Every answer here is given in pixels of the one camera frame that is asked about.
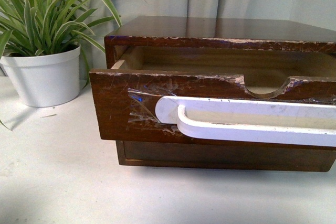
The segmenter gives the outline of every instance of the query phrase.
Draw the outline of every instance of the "potted plant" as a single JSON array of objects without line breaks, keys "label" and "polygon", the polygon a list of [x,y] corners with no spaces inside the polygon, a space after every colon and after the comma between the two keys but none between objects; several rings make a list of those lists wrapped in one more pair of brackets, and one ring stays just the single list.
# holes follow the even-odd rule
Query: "potted plant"
[{"label": "potted plant", "polygon": [[110,0],[99,1],[111,15],[92,21],[97,9],[88,7],[90,1],[0,0],[0,62],[26,105],[53,106],[75,98],[80,42],[104,52],[92,28],[111,20],[121,26]]}]

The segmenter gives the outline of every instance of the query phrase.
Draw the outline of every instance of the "wooden top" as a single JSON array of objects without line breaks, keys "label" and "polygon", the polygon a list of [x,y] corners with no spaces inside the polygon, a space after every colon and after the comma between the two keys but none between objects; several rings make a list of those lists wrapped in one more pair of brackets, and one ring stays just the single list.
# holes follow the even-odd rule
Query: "wooden top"
[{"label": "wooden top", "polygon": [[286,20],[140,16],[105,43],[335,53],[336,31]]}]

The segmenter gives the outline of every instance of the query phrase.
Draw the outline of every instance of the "scratched wood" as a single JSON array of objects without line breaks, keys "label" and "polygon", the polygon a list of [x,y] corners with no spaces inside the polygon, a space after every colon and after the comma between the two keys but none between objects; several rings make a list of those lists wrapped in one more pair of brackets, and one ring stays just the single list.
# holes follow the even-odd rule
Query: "scratched wood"
[{"label": "scratched wood", "polygon": [[114,69],[90,71],[101,138],[117,140],[123,165],[328,171],[335,148],[191,138],[158,123],[154,108],[162,95],[334,104],[333,70],[323,71],[333,65],[321,60],[321,52],[334,55],[335,39],[335,31],[279,20],[139,17],[105,37],[108,68],[128,47],[150,46],[309,52],[311,59],[299,67],[319,69],[314,77],[288,77],[277,91],[256,95],[239,74],[130,70],[138,63],[124,55]]},{"label": "scratched wood", "polygon": [[[196,73],[149,72],[139,70],[92,70],[90,73],[93,99],[96,106],[100,135],[106,140],[168,142],[168,143],[208,143],[208,140],[197,140],[177,131],[174,125],[158,124],[155,121],[155,105],[163,95],[183,97],[208,97],[226,99],[255,99],[240,83],[240,76],[224,77],[207,76]],[[303,83],[292,87],[289,91],[291,102],[302,96],[302,88],[314,87],[314,82]],[[129,97],[129,89],[151,94],[142,97],[140,102]],[[130,113],[135,108],[135,116]],[[210,141],[222,144],[223,141]]]},{"label": "scratched wood", "polygon": [[[123,46],[336,52],[336,31],[286,20],[141,16],[104,39]],[[118,59],[107,51],[108,68]]]}]

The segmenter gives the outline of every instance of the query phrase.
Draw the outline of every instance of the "spider plant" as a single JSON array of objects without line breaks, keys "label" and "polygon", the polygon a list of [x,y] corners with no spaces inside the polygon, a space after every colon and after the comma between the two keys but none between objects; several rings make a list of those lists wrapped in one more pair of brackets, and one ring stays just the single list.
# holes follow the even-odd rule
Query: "spider plant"
[{"label": "spider plant", "polygon": [[0,0],[0,57],[4,51],[22,57],[58,54],[81,41],[104,52],[92,28],[112,20],[121,26],[121,20],[111,0],[98,0],[110,11],[107,17],[93,16],[97,9],[90,1]]}]

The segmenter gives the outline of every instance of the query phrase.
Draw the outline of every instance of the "wooden box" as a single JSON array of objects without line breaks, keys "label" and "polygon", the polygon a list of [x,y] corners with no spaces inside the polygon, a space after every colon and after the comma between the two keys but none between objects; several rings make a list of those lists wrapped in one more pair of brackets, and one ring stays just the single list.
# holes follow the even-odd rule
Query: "wooden box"
[{"label": "wooden box", "polygon": [[176,95],[333,110],[335,41],[283,20],[138,17],[105,37],[108,69],[90,71],[101,138],[116,140],[121,165],[326,172],[335,145],[189,137],[155,105]]}]

